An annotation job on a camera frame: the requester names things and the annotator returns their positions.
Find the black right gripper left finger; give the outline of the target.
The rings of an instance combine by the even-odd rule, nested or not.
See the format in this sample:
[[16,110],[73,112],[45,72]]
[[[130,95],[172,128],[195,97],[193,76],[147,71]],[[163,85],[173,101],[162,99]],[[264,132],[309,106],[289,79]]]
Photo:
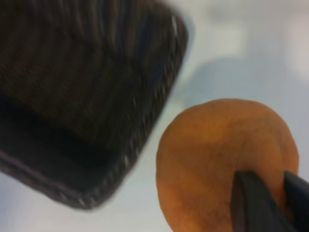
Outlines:
[[264,182],[252,172],[236,172],[230,202],[234,232],[293,232]]

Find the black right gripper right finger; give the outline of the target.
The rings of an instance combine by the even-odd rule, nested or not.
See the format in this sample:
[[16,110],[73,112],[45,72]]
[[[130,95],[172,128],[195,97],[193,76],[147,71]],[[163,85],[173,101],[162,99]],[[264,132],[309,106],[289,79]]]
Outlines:
[[284,187],[287,202],[294,215],[294,227],[298,232],[309,231],[309,183],[301,177],[285,171]]

